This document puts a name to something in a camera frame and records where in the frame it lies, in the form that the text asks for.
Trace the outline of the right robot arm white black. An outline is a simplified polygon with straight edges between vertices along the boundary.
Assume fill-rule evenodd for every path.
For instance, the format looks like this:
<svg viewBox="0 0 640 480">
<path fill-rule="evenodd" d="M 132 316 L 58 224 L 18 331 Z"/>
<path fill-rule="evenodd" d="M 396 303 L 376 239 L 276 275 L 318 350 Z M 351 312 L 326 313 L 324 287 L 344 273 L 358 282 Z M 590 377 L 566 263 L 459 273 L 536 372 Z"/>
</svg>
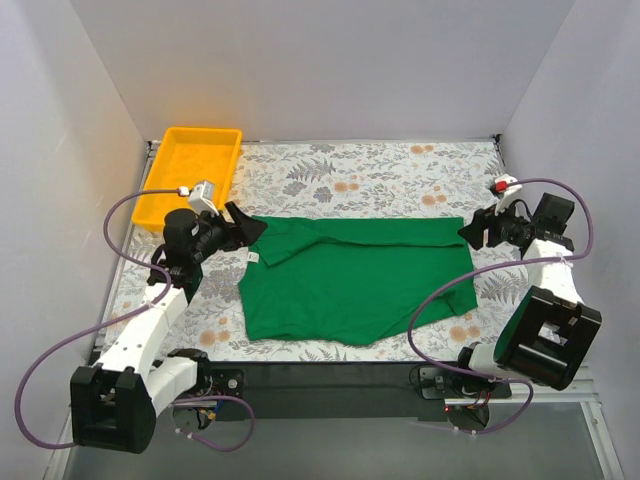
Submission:
<svg viewBox="0 0 640 480">
<path fill-rule="evenodd" d="M 478 250 L 508 243 L 526 265 L 528 290 L 498 340 L 462 349 L 452 373 L 454 389 L 475 397 L 493 377 L 527 379 L 561 391 L 574 379 L 602 323 L 599 311 L 578 294 L 564 235 L 575 204 L 545 193 L 531 218 L 503 202 L 477 210 L 459 235 Z"/>
</svg>

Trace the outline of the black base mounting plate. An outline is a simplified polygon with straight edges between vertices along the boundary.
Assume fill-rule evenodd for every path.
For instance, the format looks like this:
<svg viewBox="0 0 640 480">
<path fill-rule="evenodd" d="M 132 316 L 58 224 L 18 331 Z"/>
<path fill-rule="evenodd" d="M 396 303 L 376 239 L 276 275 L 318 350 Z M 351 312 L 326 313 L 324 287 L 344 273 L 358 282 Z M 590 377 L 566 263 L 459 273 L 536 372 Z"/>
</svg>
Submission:
<svg viewBox="0 0 640 480">
<path fill-rule="evenodd" d="M 448 401 L 482 425 L 506 385 L 425 362 L 212 363 L 213 391 L 247 402 L 260 420 L 412 418 L 444 422 Z"/>
</svg>

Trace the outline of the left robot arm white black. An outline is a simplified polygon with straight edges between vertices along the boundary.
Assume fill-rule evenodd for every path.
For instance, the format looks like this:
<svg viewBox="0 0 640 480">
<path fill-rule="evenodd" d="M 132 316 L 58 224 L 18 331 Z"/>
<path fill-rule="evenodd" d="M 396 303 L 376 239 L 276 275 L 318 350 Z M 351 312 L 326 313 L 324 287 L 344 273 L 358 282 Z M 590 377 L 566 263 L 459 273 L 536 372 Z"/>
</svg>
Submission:
<svg viewBox="0 0 640 480">
<path fill-rule="evenodd" d="M 163 243 L 151 258 L 144 312 L 130 319 L 112 346 L 70 380 L 71 419 L 76 444 L 129 453 L 149 445 L 157 417 L 180 396 L 205 398 L 213 388 L 208 355 L 176 349 L 157 355 L 171 326 L 187 309 L 203 278 L 202 265 L 219 251 L 257 242 L 265 222 L 234 203 L 225 213 L 201 204 L 165 216 Z"/>
</svg>

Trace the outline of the floral patterned table mat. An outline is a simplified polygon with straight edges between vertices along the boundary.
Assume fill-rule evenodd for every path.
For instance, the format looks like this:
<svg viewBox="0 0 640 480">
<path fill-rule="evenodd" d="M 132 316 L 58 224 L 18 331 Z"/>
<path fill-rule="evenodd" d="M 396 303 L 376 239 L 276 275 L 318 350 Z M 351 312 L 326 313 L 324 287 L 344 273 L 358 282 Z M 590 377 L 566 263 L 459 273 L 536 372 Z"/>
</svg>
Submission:
<svg viewBox="0 0 640 480">
<path fill-rule="evenodd" d="M 246 213 L 308 218 L 469 218 L 488 206 L 490 182 L 505 171 L 493 143 L 245 144 L 230 198 Z M 517 251 L 501 245 L 473 254 L 490 272 L 475 279 L 476 309 L 368 347 L 326 341 L 252 341 L 237 288 L 244 251 L 219 253 L 173 324 L 162 353 L 196 348 L 217 361 L 452 360 L 473 342 L 495 341 L 527 287 L 524 268 L 505 268 Z"/>
</svg>

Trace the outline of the yellow plastic bin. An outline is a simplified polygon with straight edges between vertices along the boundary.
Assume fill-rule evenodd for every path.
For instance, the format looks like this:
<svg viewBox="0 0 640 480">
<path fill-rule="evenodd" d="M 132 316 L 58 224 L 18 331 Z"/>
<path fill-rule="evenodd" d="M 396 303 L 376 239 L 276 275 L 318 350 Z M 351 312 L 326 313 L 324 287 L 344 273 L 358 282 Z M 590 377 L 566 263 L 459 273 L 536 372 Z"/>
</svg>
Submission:
<svg viewBox="0 0 640 480">
<path fill-rule="evenodd" d="M 156 152 L 144 188 L 151 191 L 193 188 L 206 180 L 214 185 L 212 201 L 221 209 L 231 190 L 241 141 L 242 132 L 238 129 L 171 127 Z M 187 200 L 178 195 L 143 195 L 134 208 L 132 223 L 150 232 L 160 232 L 167 213 L 187 206 Z"/>
</svg>

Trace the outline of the green t-shirt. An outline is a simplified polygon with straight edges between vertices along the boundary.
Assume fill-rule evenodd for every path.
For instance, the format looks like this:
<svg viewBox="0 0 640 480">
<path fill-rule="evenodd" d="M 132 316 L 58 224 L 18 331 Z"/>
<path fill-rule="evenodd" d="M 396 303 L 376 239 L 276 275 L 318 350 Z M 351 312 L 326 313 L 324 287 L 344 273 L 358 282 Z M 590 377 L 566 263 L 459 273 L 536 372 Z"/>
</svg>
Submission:
<svg viewBox="0 0 640 480">
<path fill-rule="evenodd" d="M 264 217 L 239 283 L 252 341 L 367 346 L 405 332 L 417 307 L 473 269 L 460 217 Z"/>
</svg>

